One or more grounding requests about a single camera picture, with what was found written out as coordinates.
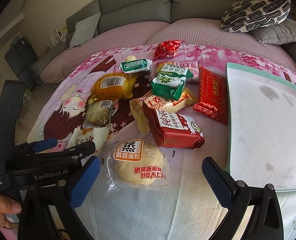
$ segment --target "screw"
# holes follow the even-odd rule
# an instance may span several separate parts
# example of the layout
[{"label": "screw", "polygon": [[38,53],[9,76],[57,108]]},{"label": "screw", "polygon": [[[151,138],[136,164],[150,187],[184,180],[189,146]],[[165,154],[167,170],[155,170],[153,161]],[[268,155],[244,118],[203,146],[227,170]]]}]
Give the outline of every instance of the screw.
[{"label": "screw", "polygon": [[64,179],[58,181],[58,186],[59,187],[63,187],[64,185],[66,185],[66,181]]},{"label": "screw", "polygon": [[244,186],[245,186],[245,182],[243,182],[242,180],[238,180],[238,181],[237,181],[237,185],[238,185],[239,187],[244,187]]},{"label": "screw", "polygon": [[267,188],[274,189],[274,185],[269,183],[269,184],[267,184]]}]

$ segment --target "floor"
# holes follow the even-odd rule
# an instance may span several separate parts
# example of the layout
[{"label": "floor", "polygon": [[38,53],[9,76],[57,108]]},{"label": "floor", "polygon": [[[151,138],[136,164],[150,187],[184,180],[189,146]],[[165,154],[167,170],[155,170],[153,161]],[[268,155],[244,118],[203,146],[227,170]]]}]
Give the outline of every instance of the floor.
[{"label": "floor", "polygon": [[20,118],[16,123],[16,145],[24,143],[36,122],[39,113],[48,102],[59,84],[37,85],[32,90],[32,99],[27,107],[22,106]]}]

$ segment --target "green biscuit package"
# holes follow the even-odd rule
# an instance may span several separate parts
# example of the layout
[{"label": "green biscuit package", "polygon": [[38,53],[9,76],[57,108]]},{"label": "green biscuit package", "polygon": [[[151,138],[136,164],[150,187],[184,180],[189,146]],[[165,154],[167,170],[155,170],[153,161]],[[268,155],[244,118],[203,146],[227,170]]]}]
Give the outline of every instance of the green biscuit package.
[{"label": "green biscuit package", "polygon": [[137,73],[150,71],[151,60],[137,59],[132,61],[121,62],[119,69],[122,69],[124,73]]},{"label": "green biscuit package", "polygon": [[165,64],[151,82],[152,94],[178,101],[187,78],[192,76],[188,68]]}]

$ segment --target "snack package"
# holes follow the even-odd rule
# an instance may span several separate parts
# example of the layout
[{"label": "snack package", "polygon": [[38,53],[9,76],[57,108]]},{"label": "snack package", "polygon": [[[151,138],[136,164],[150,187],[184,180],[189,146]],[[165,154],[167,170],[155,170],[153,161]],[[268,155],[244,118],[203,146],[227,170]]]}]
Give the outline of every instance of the snack package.
[{"label": "snack package", "polygon": [[150,108],[156,110],[176,113],[186,106],[190,106],[196,102],[196,98],[192,95],[188,88],[184,88],[178,101],[165,99],[147,92],[142,98],[136,98],[129,101],[130,111],[134,117],[138,129],[141,134],[146,135],[149,132],[148,122],[143,111],[143,102]]},{"label": "snack package", "polygon": [[92,87],[88,103],[101,99],[117,101],[132,98],[132,88],[138,75],[110,73],[99,78]]},{"label": "snack package", "polygon": [[159,147],[199,148],[204,144],[204,136],[192,117],[159,111],[145,103],[143,109]]},{"label": "snack package", "polygon": [[154,59],[174,57],[183,42],[181,40],[173,40],[160,43],[155,50]]},{"label": "snack package", "polygon": [[171,64],[179,67],[188,68],[190,72],[193,74],[193,77],[188,78],[186,80],[186,83],[191,83],[191,82],[199,83],[200,75],[199,75],[198,61],[159,62],[157,63],[156,73],[158,73],[165,64]]},{"label": "snack package", "polygon": [[94,156],[99,156],[101,149],[108,137],[109,126],[100,128],[79,129],[75,128],[68,143],[68,148],[87,141],[93,141],[96,146]]},{"label": "snack package", "polygon": [[187,68],[165,64],[151,82],[152,94],[178,101],[187,78],[191,77]]},{"label": "snack package", "polygon": [[109,190],[123,186],[169,189],[167,150],[159,148],[152,136],[137,136],[110,145],[106,162]]},{"label": "snack package", "polygon": [[200,71],[199,103],[193,109],[228,125],[226,78],[203,67]]},{"label": "snack package", "polygon": [[137,72],[149,72],[151,60],[148,59],[137,59],[133,61],[121,62],[119,69],[122,69],[124,73],[137,73]]},{"label": "snack package", "polygon": [[94,101],[87,107],[87,113],[83,128],[105,127],[110,125],[111,107],[115,101],[102,100]]}]

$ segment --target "red candy wrapper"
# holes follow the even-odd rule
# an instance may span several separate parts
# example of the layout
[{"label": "red candy wrapper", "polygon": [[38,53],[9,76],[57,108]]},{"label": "red candy wrapper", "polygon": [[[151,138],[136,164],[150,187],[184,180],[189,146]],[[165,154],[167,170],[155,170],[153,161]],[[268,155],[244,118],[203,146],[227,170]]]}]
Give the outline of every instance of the red candy wrapper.
[{"label": "red candy wrapper", "polygon": [[143,102],[150,132],[159,147],[199,148],[205,139],[192,117],[149,108]]},{"label": "red candy wrapper", "polygon": [[200,68],[199,103],[193,109],[228,125],[226,78]]},{"label": "red candy wrapper", "polygon": [[155,50],[154,59],[174,57],[183,42],[181,40],[173,40],[160,43]]}]

